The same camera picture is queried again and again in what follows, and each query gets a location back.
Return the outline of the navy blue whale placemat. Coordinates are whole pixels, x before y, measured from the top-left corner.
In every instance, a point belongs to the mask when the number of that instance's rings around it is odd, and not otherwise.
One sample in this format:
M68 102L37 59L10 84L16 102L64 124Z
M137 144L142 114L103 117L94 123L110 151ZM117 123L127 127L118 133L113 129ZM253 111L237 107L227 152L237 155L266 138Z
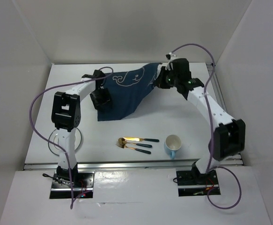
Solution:
M115 72L103 85L112 100L112 108L97 112L98 121L121 120L134 113L141 101L154 89L160 63L148 63L136 70Z

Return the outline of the gold spoon green handle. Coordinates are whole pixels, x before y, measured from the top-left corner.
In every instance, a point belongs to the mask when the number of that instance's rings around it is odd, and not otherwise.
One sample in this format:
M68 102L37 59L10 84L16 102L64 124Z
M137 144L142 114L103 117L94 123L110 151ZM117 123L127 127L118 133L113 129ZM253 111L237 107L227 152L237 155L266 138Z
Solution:
M128 142L126 141L124 138L119 138L118 142L120 144L131 144L131 145L136 145L136 146L141 146L141 147L145 147L145 148L152 148L153 146L150 144L142 144L142 143L134 143L134 142Z

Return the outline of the gold fork green handle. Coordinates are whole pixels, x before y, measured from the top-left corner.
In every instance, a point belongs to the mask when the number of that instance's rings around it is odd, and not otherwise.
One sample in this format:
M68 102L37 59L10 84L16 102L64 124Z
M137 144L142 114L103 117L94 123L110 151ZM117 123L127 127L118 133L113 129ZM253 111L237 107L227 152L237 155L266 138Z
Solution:
M138 148L128 147L128 146L126 146L125 144L121 144L121 143L119 143L119 142L117 142L116 145L117 145L118 147L122 148L122 149L127 148L127 149L131 149L131 150L138 151L138 152L145 153L145 154L149 154L149 155L152 154L152 153L151 153L150 151L148 151L148 150L142 150L142 149L138 149Z

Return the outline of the gold knife green handle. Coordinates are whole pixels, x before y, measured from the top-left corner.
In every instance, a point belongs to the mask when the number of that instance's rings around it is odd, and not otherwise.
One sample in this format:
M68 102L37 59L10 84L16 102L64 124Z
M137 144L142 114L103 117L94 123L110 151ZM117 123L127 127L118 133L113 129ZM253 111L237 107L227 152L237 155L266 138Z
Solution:
M152 139L152 138L138 138L138 137L124 137L125 140L128 141L135 141L135 142L142 142L142 141L148 141L148 142L155 142L158 143L160 140L158 139Z

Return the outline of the white plate green rim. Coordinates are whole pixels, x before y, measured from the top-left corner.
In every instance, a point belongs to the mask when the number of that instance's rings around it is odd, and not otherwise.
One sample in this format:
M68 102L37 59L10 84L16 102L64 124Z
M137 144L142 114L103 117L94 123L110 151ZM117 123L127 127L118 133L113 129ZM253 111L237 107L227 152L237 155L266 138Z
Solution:
M54 144L59 144L59 136L58 136L58 130L57 129L54 129L52 131L52 133L49 136L49 141L53 142ZM79 151L79 149L81 148L82 142L83 142L82 132L77 128L76 131L75 131L75 141L74 141L74 146L75 146L74 151L75 152ZM49 148L49 151L53 155L58 157L59 152L60 152L60 148L57 147L54 144L48 143L48 148Z

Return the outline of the light blue mug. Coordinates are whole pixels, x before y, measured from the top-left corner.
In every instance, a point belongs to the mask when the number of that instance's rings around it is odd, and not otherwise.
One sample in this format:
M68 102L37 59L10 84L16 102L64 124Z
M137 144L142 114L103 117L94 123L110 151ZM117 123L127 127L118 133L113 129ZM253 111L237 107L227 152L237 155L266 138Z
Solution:
M169 135L164 142L164 150L170 159L175 159L176 152L182 147L182 141L177 135Z

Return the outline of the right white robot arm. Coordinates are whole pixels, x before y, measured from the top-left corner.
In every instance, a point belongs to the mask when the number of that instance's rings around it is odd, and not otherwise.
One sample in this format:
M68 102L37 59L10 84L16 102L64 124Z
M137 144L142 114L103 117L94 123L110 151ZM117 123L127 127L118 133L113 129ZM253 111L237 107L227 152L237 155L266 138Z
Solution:
M190 178L194 183L203 183L221 161L244 150L245 122L225 112L209 95L206 85L192 77L187 59L178 58L159 65L154 86L161 89L175 87L211 127L208 153L192 164Z

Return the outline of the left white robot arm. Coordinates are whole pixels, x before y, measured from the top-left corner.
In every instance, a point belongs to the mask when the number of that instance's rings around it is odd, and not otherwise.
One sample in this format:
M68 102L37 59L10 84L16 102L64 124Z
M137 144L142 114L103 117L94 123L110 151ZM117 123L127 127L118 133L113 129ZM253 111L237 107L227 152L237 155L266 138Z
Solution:
M78 164L75 157L75 133L81 121L81 101L90 96L94 108L106 113L112 109L112 99L103 87L107 75L95 70L85 74L81 82L65 92L56 92L53 98L52 122L58 132L59 163L56 170L58 179L68 187L79 181Z

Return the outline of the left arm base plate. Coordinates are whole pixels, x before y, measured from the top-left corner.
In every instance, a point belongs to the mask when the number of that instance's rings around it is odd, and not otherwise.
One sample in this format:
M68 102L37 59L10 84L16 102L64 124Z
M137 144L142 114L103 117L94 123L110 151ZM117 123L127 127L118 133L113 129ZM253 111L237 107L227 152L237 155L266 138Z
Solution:
M58 178L57 174L42 174L43 177L52 180L50 199L71 199L70 181ZM76 198L93 198L94 172L83 172L78 174L78 180L73 184L73 197Z

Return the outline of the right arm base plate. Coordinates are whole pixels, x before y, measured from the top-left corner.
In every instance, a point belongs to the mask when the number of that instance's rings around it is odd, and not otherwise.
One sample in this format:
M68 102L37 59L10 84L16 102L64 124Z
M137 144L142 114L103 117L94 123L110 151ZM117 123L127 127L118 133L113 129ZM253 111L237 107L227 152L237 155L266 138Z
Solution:
M191 171L176 171L173 182L177 184L178 196L204 196L210 191L210 195L220 195L220 187L216 171L211 171L209 175L200 181L196 181Z

